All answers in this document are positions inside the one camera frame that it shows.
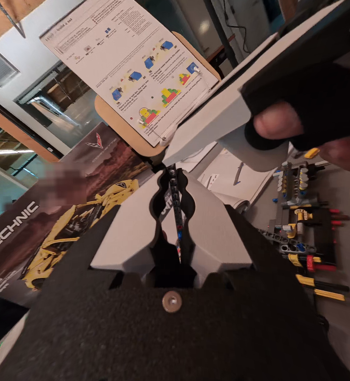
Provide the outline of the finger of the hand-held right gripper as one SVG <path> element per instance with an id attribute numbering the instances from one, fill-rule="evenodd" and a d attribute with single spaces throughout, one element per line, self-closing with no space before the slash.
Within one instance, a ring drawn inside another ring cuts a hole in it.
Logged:
<path id="1" fill-rule="evenodd" d="M 332 4 L 248 57 L 212 95 L 177 127 L 164 164 L 175 164 L 237 128 L 252 117 L 243 97 L 246 88 L 277 81 L 306 67 L 332 63 L 350 41 L 350 2 Z"/>
<path id="2" fill-rule="evenodd" d="M 258 150 L 247 141 L 244 127 L 237 128 L 226 134 L 218 142 L 223 148 L 257 172 L 267 172 L 275 169 L 288 157 L 288 141 L 271 150 Z"/>

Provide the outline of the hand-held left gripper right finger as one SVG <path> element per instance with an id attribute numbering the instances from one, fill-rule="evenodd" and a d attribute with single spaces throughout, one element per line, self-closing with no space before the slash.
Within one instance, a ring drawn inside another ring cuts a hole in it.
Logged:
<path id="1" fill-rule="evenodd" d="M 177 180 L 185 217 L 181 262 L 196 273 L 249 268 L 252 260 L 224 203 L 182 169 Z"/>

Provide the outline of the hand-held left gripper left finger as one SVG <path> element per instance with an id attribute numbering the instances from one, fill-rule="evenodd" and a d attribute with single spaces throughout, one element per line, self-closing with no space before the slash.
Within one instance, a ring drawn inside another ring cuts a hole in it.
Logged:
<path id="1" fill-rule="evenodd" d="M 92 269 L 145 275 L 154 267 L 178 267 L 177 249 L 164 239 L 159 221 L 168 187 L 169 175 L 163 169 L 123 201 L 90 264 Z"/>

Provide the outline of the black lego beam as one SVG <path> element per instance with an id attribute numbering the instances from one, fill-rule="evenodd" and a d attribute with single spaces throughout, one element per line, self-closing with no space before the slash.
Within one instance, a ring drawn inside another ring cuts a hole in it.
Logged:
<path id="1" fill-rule="evenodd" d="M 178 256 L 179 260 L 181 261 L 181 240 L 183 235 L 183 215 L 182 210 L 180 207 L 181 199 L 180 199 L 180 193 L 178 190 L 178 178 L 177 178 L 177 169 L 176 165 L 170 165 L 167 167 L 167 172 L 169 174 L 169 191 L 172 198 L 172 206 L 175 216 L 175 224 L 176 224 L 176 230 L 177 230 L 177 250 L 178 250 Z"/>

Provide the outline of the open lego instruction booklet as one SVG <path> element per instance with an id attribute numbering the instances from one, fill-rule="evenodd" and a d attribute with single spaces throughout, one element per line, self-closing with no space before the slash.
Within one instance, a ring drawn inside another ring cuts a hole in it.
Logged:
<path id="1" fill-rule="evenodd" d="M 216 145 L 217 142 L 213 142 L 178 164 L 183 170 L 190 169 L 193 176 L 223 204 L 244 213 L 258 198 L 273 174 L 278 172 L 278 168 L 257 172 L 223 148 L 206 169 L 197 175 L 196 166 Z"/>

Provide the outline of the lego box with yellow car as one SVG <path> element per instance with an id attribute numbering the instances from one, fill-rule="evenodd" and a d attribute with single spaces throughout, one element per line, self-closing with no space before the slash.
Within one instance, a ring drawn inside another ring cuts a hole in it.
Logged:
<path id="1" fill-rule="evenodd" d="M 73 244 L 153 175 L 99 123 L 0 215 L 0 298 L 30 307 Z"/>

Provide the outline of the lego car chassis assembly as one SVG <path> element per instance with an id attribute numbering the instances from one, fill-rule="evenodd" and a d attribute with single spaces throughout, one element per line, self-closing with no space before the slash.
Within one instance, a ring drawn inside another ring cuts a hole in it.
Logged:
<path id="1" fill-rule="evenodd" d="M 276 217 L 266 230 L 258 229 L 294 267 L 297 281 L 313 304 L 317 296 L 344 302 L 350 292 L 346 285 L 315 278 L 316 271 L 337 270 L 334 231 L 345 217 L 322 201 L 312 187 L 327 166 L 327 162 L 284 162 L 273 174 L 277 178 Z"/>

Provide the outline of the person's right hand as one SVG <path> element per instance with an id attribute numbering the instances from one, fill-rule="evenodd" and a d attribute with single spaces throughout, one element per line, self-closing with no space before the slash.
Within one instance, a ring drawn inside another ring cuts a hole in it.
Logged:
<path id="1" fill-rule="evenodd" d="M 350 171 L 350 68 L 337 63 L 312 65 L 293 74 L 246 88 L 252 117 L 244 127 L 249 145 L 270 151 L 291 143 L 313 148 Z"/>

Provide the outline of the wooden clipboard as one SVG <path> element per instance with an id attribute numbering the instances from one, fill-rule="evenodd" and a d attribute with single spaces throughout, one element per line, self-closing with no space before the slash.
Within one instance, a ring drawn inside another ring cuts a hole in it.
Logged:
<path id="1" fill-rule="evenodd" d="M 175 31 L 174 36 L 197 58 L 197 60 L 220 82 L 219 73 L 207 60 L 186 40 L 184 36 Z M 120 136 L 137 154 L 144 157 L 154 157 L 163 153 L 167 145 L 159 144 L 152 147 L 134 128 L 132 128 L 108 103 L 100 96 L 95 98 L 95 110 L 108 126 Z"/>

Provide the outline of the printed instruction sheet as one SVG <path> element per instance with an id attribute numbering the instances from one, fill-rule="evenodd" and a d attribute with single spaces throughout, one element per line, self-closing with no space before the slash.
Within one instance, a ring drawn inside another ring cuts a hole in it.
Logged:
<path id="1" fill-rule="evenodd" d="M 136 1 L 84 1 L 40 40 L 152 147 L 218 83 Z"/>

